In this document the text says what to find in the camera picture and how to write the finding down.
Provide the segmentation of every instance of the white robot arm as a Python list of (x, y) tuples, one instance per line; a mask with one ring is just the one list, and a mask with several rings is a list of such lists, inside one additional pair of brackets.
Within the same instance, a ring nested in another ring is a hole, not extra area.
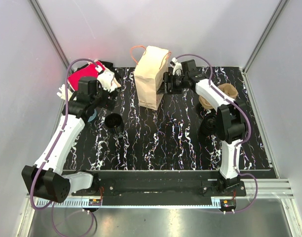
[(237, 168), (241, 145), (238, 144), (245, 136), (246, 121), (230, 102), (241, 108), (244, 108), (244, 103), (233, 100), (213, 83), (210, 84), (206, 75), (196, 68), (194, 60), (178, 63), (173, 58), (171, 66), (173, 66), (173, 73), (164, 73), (164, 82), (157, 93), (180, 94), (184, 88), (190, 88), (213, 106), (217, 112), (216, 134), (222, 143), (222, 164), (218, 186), (222, 191), (239, 184)]
[(93, 115), (95, 108), (113, 110), (115, 106), (120, 84), (116, 81), (113, 72), (107, 69), (100, 72), (97, 78), (83, 77), (79, 80), (78, 91), (75, 91), (69, 99), (66, 125), (64, 126), (66, 119), (64, 108), (59, 126), (47, 148), (34, 166), (26, 165), (22, 170), (26, 187), (31, 192), (35, 175), (43, 166), (33, 187), (35, 197), (61, 203), (69, 194), (91, 188), (93, 184), (91, 173), (77, 172), (62, 176), (62, 171), (75, 139), (85, 127), (89, 117)]

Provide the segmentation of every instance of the black cup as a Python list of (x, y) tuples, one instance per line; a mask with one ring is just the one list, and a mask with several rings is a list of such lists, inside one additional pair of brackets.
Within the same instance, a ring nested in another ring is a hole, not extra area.
[(111, 134), (114, 134), (118, 138), (123, 137), (124, 124), (119, 114), (112, 113), (108, 115), (104, 120), (104, 124)]

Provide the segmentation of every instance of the brown paper bag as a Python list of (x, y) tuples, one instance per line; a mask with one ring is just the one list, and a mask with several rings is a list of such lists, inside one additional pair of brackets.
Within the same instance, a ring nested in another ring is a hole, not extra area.
[[(137, 47), (145, 49), (139, 62), (132, 56), (132, 50)], [(163, 94), (157, 95), (163, 81), (163, 74), (168, 71), (169, 51), (154, 46), (142, 45), (132, 47), (130, 50), (132, 59), (137, 63), (134, 78), (137, 89), (139, 106), (157, 110)]]

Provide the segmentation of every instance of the black and white patterned surface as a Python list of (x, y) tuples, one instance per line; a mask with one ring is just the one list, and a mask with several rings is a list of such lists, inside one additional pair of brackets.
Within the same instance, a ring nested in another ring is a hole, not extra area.
[[(200, 105), (198, 95), (185, 90), (181, 95), (165, 95), (157, 111), (138, 106), (134, 68), (117, 68), (122, 76), (122, 92), (114, 113), (124, 120), (124, 137), (115, 139), (104, 127), (111, 112), (98, 110), (68, 155), (65, 169), (91, 170), (209, 170), (221, 165), (221, 143), (214, 135), (198, 133), (203, 116), (213, 113)], [(216, 85), (231, 83), (247, 104), (252, 136), (240, 151), (240, 169), (269, 169), (247, 90), (239, 68), (215, 67)]]

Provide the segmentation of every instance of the gray wall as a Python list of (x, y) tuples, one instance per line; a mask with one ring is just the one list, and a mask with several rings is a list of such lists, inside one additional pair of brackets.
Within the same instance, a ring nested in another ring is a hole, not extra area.
[[(70, 60), (134, 66), (135, 45), (244, 66), (279, 0), (39, 0)], [(135, 55), (140, 58), (141, 49)]]
[(50, 140), (64, 67), (27, 0), (0, 0), (0, 237), (14, 236), (21, 178)]
[(302, 216), (302, 0), (289, 1), (248, 71), (282, 178)]

